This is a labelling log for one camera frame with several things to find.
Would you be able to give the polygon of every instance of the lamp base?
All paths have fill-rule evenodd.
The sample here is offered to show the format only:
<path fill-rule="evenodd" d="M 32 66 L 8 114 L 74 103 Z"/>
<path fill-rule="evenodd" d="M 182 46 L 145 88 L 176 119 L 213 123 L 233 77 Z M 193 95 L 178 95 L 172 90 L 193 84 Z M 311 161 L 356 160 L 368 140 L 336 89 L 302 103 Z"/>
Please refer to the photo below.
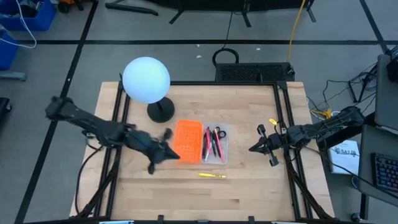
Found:
<path fill-rule="evenodd" d="M 156 103 L 148 105 L 147 112 L 149 118 L 157 123 L 164 123 L 174 115 L 174 103 L 167 97 L 163 97 Z"/>

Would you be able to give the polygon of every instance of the orange plastic container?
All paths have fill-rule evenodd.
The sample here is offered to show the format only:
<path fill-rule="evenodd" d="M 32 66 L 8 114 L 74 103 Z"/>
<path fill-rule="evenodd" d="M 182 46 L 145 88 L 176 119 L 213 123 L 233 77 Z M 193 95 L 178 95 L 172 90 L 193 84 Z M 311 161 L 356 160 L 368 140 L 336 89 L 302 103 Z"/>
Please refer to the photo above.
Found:
<path fill-rule="evenodd" d="M 199 121 L 178 120 L 174 135 L 174 151 L 180 162 L 199 163 L 203 125 Z"/>

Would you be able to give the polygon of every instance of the wooden tabletop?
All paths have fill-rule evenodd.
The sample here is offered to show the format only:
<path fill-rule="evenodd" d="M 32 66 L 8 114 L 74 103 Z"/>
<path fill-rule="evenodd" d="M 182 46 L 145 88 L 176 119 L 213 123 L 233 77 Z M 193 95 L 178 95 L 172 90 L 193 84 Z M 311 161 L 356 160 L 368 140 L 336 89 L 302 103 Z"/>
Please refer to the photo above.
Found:
<path fill-rule="evenodd" d="M 104 82 L 95 115 L 110 120 L 118 83 Z M 303 83 L 288 83 L 295 124 L 311 123 Z M 122 149 L 112 219 L 156 220 L 294 220 L 287 171 L 282 151 L 274 151 L 280 164 L 271 167 L 269 156 L 249 152 L 259 139 L 258 124 L 267 135 L 274 132 L 270 118 L 278 120 L 271 86 L 175 86 L 167 94 L 175 104 L 174 117 L 163 124 L 151 121 L 147 105 L 131 100 L 128 123 L 160 136 L 165 128 L 175 129 L 177 120 L 190 119 L 229 124 L 228 164 L 226 166 L 182 164 L 165 161 L 154 175 L 147 172 L 148 159 L 141 153 Z M 283 94 L 281 104 L 285 113 Z M 123 110 L 120 107 L 119 121 Z M 317 146 L 311 142 L 310 147 Z M 85 158 L 93 152 L 86 148 Z M 82 209 L 98 188 L 104 151 L 89 160 L 80 182 L 78 204 Z M 329 215 L 334 215 L 330 194 L 318 154 L 302 150 L 303 167 L 309 191 Z M 198 173 L 224 174 L 225 179 L 199 177 Z M 301 215 L 304 206 L 299 189 Z M 108 192 L 104 194 L 104 204 Z"/>

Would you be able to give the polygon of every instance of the yellow pen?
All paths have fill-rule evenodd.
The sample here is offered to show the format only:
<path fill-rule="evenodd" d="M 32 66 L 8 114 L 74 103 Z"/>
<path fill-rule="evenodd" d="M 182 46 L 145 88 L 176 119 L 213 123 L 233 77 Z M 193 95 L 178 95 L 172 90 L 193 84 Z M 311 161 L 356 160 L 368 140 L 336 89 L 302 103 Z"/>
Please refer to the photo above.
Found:
<path fill-rule="evenodd" d="M 225 175 L 221 174 L 204 174 L 204 173 L 199 173 L 199 177 L 216 177 L 216 178 L 226 178 Z"/>

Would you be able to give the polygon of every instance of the gray floor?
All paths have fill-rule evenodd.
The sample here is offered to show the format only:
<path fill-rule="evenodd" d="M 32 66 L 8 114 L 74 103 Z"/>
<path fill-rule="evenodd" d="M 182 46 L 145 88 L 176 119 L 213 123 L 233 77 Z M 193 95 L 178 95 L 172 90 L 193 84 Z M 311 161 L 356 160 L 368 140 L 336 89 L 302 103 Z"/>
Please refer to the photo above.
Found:
<path fill-rule="evenodd" d="M 396 0 L 366 0 L 385 40 L 398 40 Z M 112 11 L 101 1 L 88 33 L 88 40 L 172 40 L 224 39 L 229 22 L 228 12 L 184 12 L 170 25 L 176 13 L 155 4 L 130 0 L 129 4 L 157 10 L 159 17 L 132 12 Z M 73 9 L 58 13 L 47 32 L 34 32 L 39 40 L 79 40 L 91 3 L 83 12 Z M 297 26 L 297 40 L 376 40 L 358 0 L 316 0 L 312 23 L 303 12 Z M 250 13 L 252 28 L 244 25 L 242 16 L 234 15 L 230 39 L 288 40 L 297 10 Z M 26 32 L 12 32 L 16 39 L 26 40 Z M 88 111 L 94 112 L 101 82 L 118 80 L 126 64 L 140 56 L 162 61 L 172 80 L 214 80 L 211 64 L 213 52 L 222 45 L 85 45 L 78 62 L 68 96 Z M 287 45 L 231 45 L 239 52 L 241 62 L 284 62 Z M 26 82 L 0 81 L 0 96 L 11 99 L 14 110 L 0 134 L 0 217 L 1 223 L 12 223 L 39 155 L 49 121 L 44 108 L 51 96 L 59 95 L 75 54 L 76 45 L 38 45 L 34 50 L 19 49 L 12 71 L 26 72 Z M 382 53 L 379 45 L 294 45 L 292 65 L 296 80 L 304 82 L 307 95 L 316 103 L 323 101 L 322 90 L 327 79 L 349 80 L 376 62 Z M 220 54 L 219 62 L 231 62 Z M 326 95 L 346 88 L 332 83 Z M 358 105 L 365 108 L 370 99 Z M 333 110 L 352 105 L 347 91 L 330 101 Z M 374 110 L 372 104 L 365 114 Z M 85 142 L 80 130 L 59 123 L 44 169 L 30 205 L 26 222 L 67 218 L 74 194 Z M 336 216 L 349 220 L 359 211 L 360 194 L 352 188 L 349 176 L 325 174 Z M 371 199 L 369 220 L 394 223 L 398 208 Z"/>

